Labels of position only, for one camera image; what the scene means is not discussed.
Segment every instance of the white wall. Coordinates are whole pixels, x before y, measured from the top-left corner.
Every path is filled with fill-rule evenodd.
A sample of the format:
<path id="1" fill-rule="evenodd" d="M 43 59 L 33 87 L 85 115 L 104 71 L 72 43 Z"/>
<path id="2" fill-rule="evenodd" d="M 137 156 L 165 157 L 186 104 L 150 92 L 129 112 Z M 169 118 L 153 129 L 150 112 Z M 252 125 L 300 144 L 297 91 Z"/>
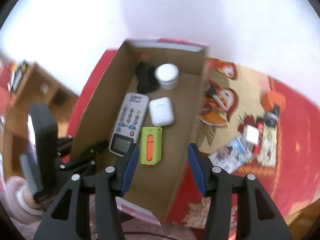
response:
<path id="1" fill-rule="evenodd" d="M 270 74 L 320 105 L 320 19 L 307 0 L 20 0 L 0 47 L 80 93 L 103 52 L 126 37 L 208 44 L 209 56 Z"/>

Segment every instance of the cardboard box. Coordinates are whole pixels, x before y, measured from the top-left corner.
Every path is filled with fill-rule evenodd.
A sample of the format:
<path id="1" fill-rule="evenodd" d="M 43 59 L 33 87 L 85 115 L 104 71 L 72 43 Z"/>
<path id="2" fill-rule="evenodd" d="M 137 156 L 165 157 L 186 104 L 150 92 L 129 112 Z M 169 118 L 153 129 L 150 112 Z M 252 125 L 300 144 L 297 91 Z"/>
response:
<path id="1" fill-rule="evenodd" d="M 148 96 L 150 100 L 169 97 L 175 122 L 163 127 L 162 160 L 148 167 L 138 163 L 130 190 L 124 199 L 151 211 L 163 222 L 170 210 L 187 163 L 187 146 L 194 142 L 202 97 L 205 47 L 158 41 L 125 41 L 100 79 L 78 127 L 71 158 L 90 145 L 110 139 L 113 125 L 124 96 L 136 92 L 134 71 L 140 55 L 149 55 L 154 66 L 173 63 L 179 68 L 179 84 L 174 90 L 159 89 Z M 153 126 L 149 114 L 143 126 Z M 113 165 L 118 156 L 106 150 L 97 158 L 98 170 Z"/>

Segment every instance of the white jar lid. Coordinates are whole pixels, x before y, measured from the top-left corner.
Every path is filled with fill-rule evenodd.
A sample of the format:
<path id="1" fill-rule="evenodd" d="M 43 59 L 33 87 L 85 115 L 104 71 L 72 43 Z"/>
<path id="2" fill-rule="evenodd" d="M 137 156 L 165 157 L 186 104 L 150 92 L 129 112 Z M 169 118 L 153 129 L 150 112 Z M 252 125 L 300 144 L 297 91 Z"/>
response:
<path id="1" fill-rule="evenodd" d="M 162 82 L 171 82 L 179 75 L 179 69 L 174 64 L 163 64 L 156 69 L 156 78 Z"/>

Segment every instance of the wooden desk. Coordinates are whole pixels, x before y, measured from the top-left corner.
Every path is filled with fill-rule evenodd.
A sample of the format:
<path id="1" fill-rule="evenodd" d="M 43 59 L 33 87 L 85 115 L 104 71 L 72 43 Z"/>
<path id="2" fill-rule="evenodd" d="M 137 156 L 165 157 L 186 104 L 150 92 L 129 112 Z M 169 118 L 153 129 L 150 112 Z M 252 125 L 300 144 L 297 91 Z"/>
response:
<path id="1" fill-rule="evenodd" d="M 41 86 L 47 85 L 43 93 Z M 11 93 L 11 102 L 5 115 L 5 124 L 0 131 L 0 150 L 3 155 L 4 178 L 16 175 L 23 177 L 19 155 L 27 149 L 27 118 L 29 106 L 45 102 L 61 130 L 65 131 L 73 106 L 78 96 L 50 76 L 38 64 L 33 63 L 26 69 L 17 91 Z"/>

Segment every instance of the blue gripper pad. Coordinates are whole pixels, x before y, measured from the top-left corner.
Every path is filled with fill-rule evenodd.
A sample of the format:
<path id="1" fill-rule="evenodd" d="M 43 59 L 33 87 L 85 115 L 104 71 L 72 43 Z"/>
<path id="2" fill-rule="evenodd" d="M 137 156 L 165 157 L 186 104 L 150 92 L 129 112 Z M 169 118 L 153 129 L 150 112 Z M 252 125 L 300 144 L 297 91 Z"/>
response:
<path id="1" fill-rule="evenodd" d="M 207 190 L 205 188 L 204 173 L 191 144 L 188 145 L 188 160 L 191 166 L 193 177 L 197 184 L 197 189 L 202 193 L 202 195 L 205 195 Z"/>
<path id="2" fill-rule="evenodd" d="M 139 159 L 139 147 L 135 146 L 130 156 L 130 159 L 128 161 L 128 165 L 125 168 L 122 176 L 122 187 L 120 189 L 120 192 L 122 195 L 124 195 L 130 188 L 132 178 L 138 163 L 138 159 Z"/>

